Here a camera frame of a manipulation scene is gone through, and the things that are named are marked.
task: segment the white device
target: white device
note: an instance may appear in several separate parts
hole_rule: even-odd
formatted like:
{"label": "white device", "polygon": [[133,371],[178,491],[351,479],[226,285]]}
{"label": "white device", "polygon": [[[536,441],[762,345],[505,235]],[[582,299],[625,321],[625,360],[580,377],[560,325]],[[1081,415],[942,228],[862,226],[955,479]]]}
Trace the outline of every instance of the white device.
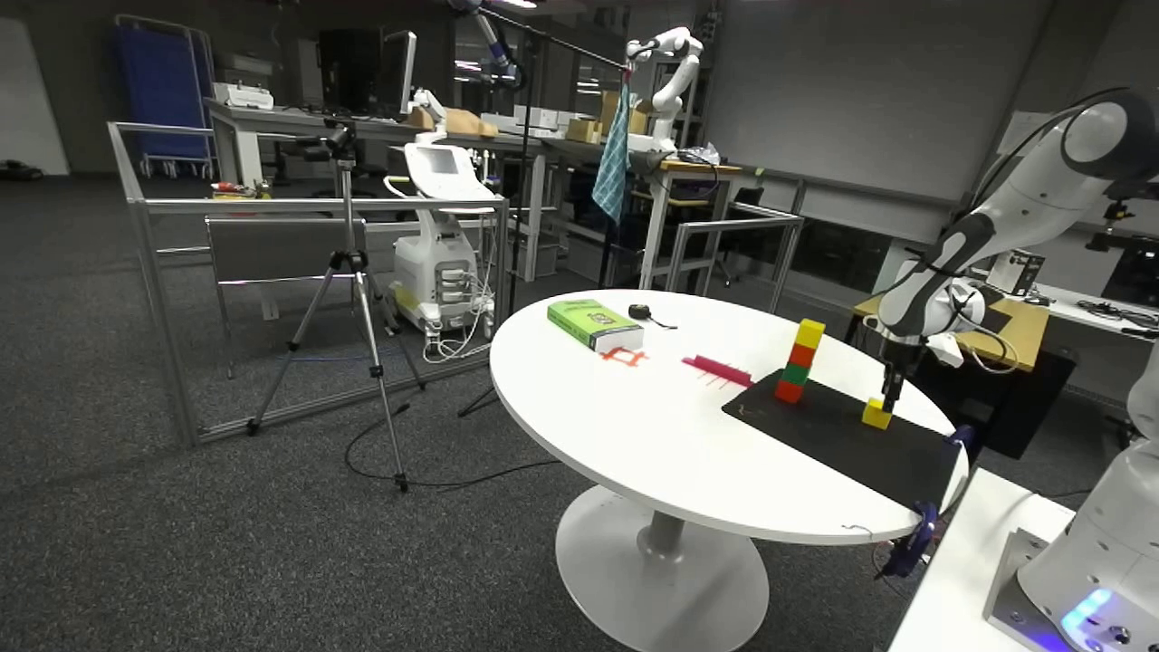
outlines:
{"label": "white device", "polygon": [[632,42],[625,63],[652,63],[652,57],[682,57],[677,74],[652,94],[652,141],[635,138],[635,150],[652,153],[677,153],[674,147],[674,119],[682,118],[682,94],[696,83],[704,44],[683,30],[657,34],[650,44]]}
{"label": "white device", "polygon": [[[496,199],[475,179],[469,150],[413,141],[403,158],[427,199]],[[478,330],[493,330],[488,267],[478,260],[483,247],[475,252],[461,228],[463,213],[488,212],[417,212],[420,235],[394,238],[392,299],[425,330],[427,362],[456,360]]]}
{"label": "white device", "polygon": [[260,112],[275,110],[275,94],[272,91],[246,86],[246,83],[214,83],[214,100],[222,104],[231,104],[231,110],[260,110]]}
{"label": "white device", "polygon": [[[1105,205],[1146,194],[1154,171],[1154,118],[1137,94],[1105,91],[1053,118],[989,176],[977,207],[942,235],[939,254],[883,294],[881,333],[920,345],[948,330],[955,273],[1105,213]],[[1159,347],[1127,411],[1146,441],[1118,452],[1066,538],[1017,568],[1026,599],[1085,652],[1159,648]]]}

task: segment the table top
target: table top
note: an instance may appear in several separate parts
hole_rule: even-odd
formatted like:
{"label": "table top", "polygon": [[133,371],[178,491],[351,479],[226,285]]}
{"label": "table top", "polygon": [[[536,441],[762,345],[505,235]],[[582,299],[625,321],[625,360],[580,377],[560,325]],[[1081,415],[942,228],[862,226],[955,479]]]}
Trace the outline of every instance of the table top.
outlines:
{"label": "table top", "polygon": [[[854,311],[858,317],[877,317],[877,307],[881,307],[881,299],[868,299]],[[1000,330],[1008,347],[989,333],[955,333],[955,342],[965,347],[977,353],[984,362],[1031,375],[1037,362],[1038,362],[1038,347],[1042,347],[1042,339],[1047,339],[1049,311],[1038,307],[1038,304],[1021,304],[1021,301],[996,301],[996,304],[989,304],[989,311],[1000,311],[1000,317],[1009,321]]]}
{"label": "table top", "polygon": [[1058,539],[1070,522],[1070,508],[977,473],[910,602],[891,652],[1026,652],[1021,642],[984,620],[991,576],[1009,532],[1026,531],[1038,539]]}
{"label": "table top", "polygon": [[[638,368],[609,362],[558,330],[548,304],[560,299],[536,301],[501,325],[488,360],[496,394],[522,430],[580,474],[657,511],[782,543],[881,543],[915,526],[910,508],[727,417],[721,406],[743,387],[682,362],[705,354],[752,380],[767,377],[788,360],[797,322],[659,290],[566,299],[594,299],[624,317],[625,304],[650,304],[652,321],[677,325],[650,322]],[[866,404],[881,391],[883,371],[826,339],[811,380]],[[953,435],[947,415],[915,387],[901,391],[896,415]]]}
{"label": "table top", "polygon": [[[319,112],[303,112],[303,110],[243,110],[243,104],[222,104],[210,103],[210,118],[219,122],[229,122],[237,132],[257,132],[257,136],[275,136],[275,138],[310,138],[310,136],[330,136],[333,127],[326,127],[326,118]],[[355,118],[355,132],[364,138],[379,138],[379,141],[411,141],[413,136],[420,136],[413,122],[406,119],[383,119],[383,118]],[[522,153],[522,136],[446,136],[446,147],[463,147],[463,150],[493,150],[493,153]],[[533,136],[529,138],[529,153],[554,153],[566,160],[601,160],[601,147],[588,147],[588,141],[566,141],[566,138],[543,138]],[[696,160],[682,160],[682,158],[664,158],[664,153],[635,153],[632,158],[635,171],[659,171],[670,179],[752,179],[758,167],[735,167],[735,165],[696,165]]]}

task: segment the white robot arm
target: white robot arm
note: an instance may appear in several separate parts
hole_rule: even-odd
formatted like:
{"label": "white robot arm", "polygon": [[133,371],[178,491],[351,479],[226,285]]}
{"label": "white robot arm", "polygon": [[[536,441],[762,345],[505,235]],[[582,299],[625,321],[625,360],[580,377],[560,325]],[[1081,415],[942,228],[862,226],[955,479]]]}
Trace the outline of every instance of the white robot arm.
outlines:
{"label": "white robot arm", "polygon": [[[953,330],[966,301],[953,277],[1002,252],[1047,242],[1110,199],[1142,194],[1159,171],[1151,110],[1131,91],[1093,94],[1053,118],[961,219],[930,260],[913,264],[881,304],[898,347]],[[889,406],[901,375],[889,360]],[[1026,599],[1071,648],[1159,648],[1159,347],[1127,398],[1146,435],[1093,486],[1058,543],[1017,568]]]}
{"label": "white robot arm", "polygon": [[483,0],[472,0],[472,19],[485,38],[485,52],[488,52],[488,57],[483,63],[483,77],[501,83],[517,83],[517,67],[512,63],[505,42],[496,38],[493,22],[478,7]]}
{"label": "white robot arm", "polygon": [[420,147],[435,147],[446,138],[446,110],[427,86],[413,91],[413,100],[406,103],[406,112],[432,112],[432,119],[435,119],[432,136],[417,136]]}
{"label": "white robot arm", "polygon": [[682,94],[696,83],[696,68],[699,68],[699,52],[704,44],[683,30],[665,30],[665,34],[657,34],[650,44],[642,42],[632,42],[625,44],[625,63],[638,67],[638,63],[652,63],[652,57],[682,57],[677,74],[652,94],[652,136],[659,141],[664,153],[674,153],[674,119],[682,118]]}

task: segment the desk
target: desk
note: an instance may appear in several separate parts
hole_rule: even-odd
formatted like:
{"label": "desk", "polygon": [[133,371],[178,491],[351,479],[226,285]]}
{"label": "desk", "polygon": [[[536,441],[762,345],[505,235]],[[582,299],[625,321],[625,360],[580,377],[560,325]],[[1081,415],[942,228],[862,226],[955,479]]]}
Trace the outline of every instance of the desk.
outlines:
{"label": "desk", "polygon": [[[866,317],[877,317],[877,299],[854,307],[848,325],[848,342],[862,325]],[[1002,347],[984,333],[961,333],[955,342],[989,368],[1002,368],[1015,375],[989,375],[983,368],[936,368],[929,362],[915,371],[915,385],[942,404],[961,423],[977,423],[983,441],[996,452],[1021,456],[1038,423],[1047,420],[1053,398],[1060,394],[1066,380],[1071,377],[1076,362],[1047,353],[1042,339],[1049,325],[1049,311],[1038,304],[1021,301],[996,301],[991,311],[1008,317],[1009,322],[1000,330],[1008,342]]]}
{"label": "desk", "polygon": [[[321,138],[330,136],[326,119],[315,112],[297,112],[297,110],[237,110],[210,103],[214,118],[214,153],[219,153],[219,179],[229,183],[266,183],[260,171],[260,138],[278,138],[278,141],[297,141],[297,138]],[[394,122],[394,119],[378,119],[378,118],[355,118],[355,136],[368,141],[413,141],[417,127]],[[522,138],[496,136],[496,138],[472,138],[472,136],[449,136],[446,147],[463,147],[463,150],[488,150],[488,153],[522,153]],[[548,141],[533,138],[529,147],[533,167],[529,167],[529,247],[522,257],[522,278],[536,278],[536,257],[539,257],[539,228],[543,228],[543,197],[548,197]]]}
{"label": "desk", "polygon": [[[646,325],[646,360],[624,368],[548,322],[551,301],[539,301],[501,325],[488,354],[514,423],[597,484],[560,516],[554,555],[577,607],[619,645],[712,652],[749,642],[767,610],[767,574],[749,538],[858,548],[915,526],[910,508],[732,420],[721,406],[743,387],[682,362],[710,354],[763,377],[785,362],[797,322],[687,294],[572,299],[617,311],[650,304],[677,325]],[[833,339],[811,368],[811,380],[862,404],[881,377],[881,362]],[[898,417],[953,430],[915,387],[901,391]]]}
{"label": "desk", "polygon": [[1015,531],[1058,539],[1070,522],[1070,508],[977,473],[906,610],[891,652],[1026,652],[1021,642],[984,620],[984,599]]}
{"label": "desk", "polygon": [[670,207],[670,194],[674,183],[743,183],[743,179],[758,179],[758,171],[749,167],[712,167],[712,165],[687,165],[677,158],[659,160],[657,176],[650,179],[652,184],[652,212],[650,212],[650,238],[646,238],[646,257],[642,257],[642,290],[652,290],[652,277],[665,277],[665,267],[657,267],[659,257],[659,242],[664,242],[664,228],[665,228],[665,207]]}
{"label": "desk", "polygon": [[[854,304],[854,322],[851,322],[843,342],[851,342],[858,322],[872,321],[877,307],[881,307],[881,299],[868,299],[868,301]],[[996,301],[996,304],[989,304],[989,311],[1000,311],[1000,317],[1009,321],[1000,330],[1000,339],[1008,342],[1008,353],[1002,353],[1002,345],[996,345],[984,333],[955,333],[955,345],[977,353],[983,360],[989,360],[996,368],[1009,368],[1017,375],[1031,375],[1037,362],[1038,362],[1038,347],[1042,347],[1042,339],[1047,339],[1049,311],[1038,307],[1038,304],[1021,304],[1021,301]]]}

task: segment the gray carpet floor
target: gray carpet floor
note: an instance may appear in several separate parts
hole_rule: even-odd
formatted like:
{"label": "gray carpet floor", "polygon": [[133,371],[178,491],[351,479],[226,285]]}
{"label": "gray carpet floor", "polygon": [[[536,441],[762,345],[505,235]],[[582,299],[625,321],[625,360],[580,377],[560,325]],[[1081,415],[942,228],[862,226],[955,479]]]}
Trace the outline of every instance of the gray carpet floor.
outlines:
{"label": "gray carpet floor", "polygon": [[[164,226],[199,242],[199,226]],[[558,464],[452,491],[543,452],[501,406],[456,417],[485,371],[432,380],[400,417],[400,498],[373,406],[257,440],[175,435],[146,321],[129,223],[111,179],[0,184],[0,648],[617,648],[554,574],[554,526],[588,484]],[[238,375],[222,375],[210,273],[167,273],[199,417],[246,417],[295,321],[246,321]],[[554,277],[522,301],[588,285]],[[767,304],[767,285],[721,285]],[[820,317],[785,299],[782,317]],[[386,347],[392,380],[406,380]],[[287,394],[367,387],[360,325],[330,307]],[[983,464],[1081,503],[1110,464],[1102,406],[1066,394],[1021,462]],[[872,579],[883,548],[758,543],[770,607],[745,648],[883,648],[915,579]]]}

